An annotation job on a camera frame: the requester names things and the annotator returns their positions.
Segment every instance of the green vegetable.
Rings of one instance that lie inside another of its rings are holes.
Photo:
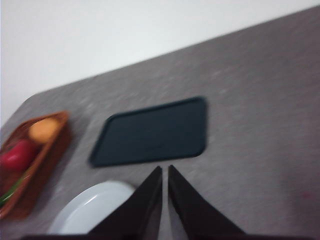
[[[22,177],[18,179],[18,181],[15,182],[15,184],[0,197],[0,207],[5,205],[5,203],[8,201],[8,199],[15,193],[16,189],[24,179],[25,175],[23,174]]]

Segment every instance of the rectangular tray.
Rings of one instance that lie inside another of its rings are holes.
[[[94,167],[190,158],[206,147],[207,103],[193,97],[114,114],[89,161]]]
[[[5,205],[0,208],[0,219],[23,219],[31,213],[54,167],[71,142],[72,135],[68,125],[69,114],[67,111],[60,111],[32,118],[20,124],[2,145],[0,154],[7,151],[17,140],[27,139],[29,127],[48,117],[58,119],[59,127],[52,138],[41,147],[31,166],[22,173],[24,174],[22,182]],[[1,194],[5,193],[22,174],[8,172],[2,167],[0,169]]]

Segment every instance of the white wall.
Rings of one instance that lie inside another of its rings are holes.
[[[2,0],[1,125],[35,93],[320,0]]]

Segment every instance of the black object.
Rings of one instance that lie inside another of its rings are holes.
[[[190,239],[200,235],[245,234],[204,200],[172,165],[168,172],[168,193]]]
[[[172,165],[168,189],[190,240],[312,240],[309,237],[245,234],[205,201]],[[23,240],[156,240],[161,209],[162,169],[158,166],[126,202],[88,234],[26,236]]]
[[[195,157],[206,147],[203,97],[109,117],[89,161],[94,167]]]

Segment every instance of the table surface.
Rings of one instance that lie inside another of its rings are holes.
[[[320,7],[30,97],[1,129],[70,112],[74,139],[34,211],[1,222],[3,239],[45,233],[59,211],[107,180],[138,186],[164,169],[159,239],[182,239],[168,207],[173,164],[251,234],[320,237]],[[88,156],[112,114],[193,96],[208,101],[207,148],[194,158],[93,169]]]

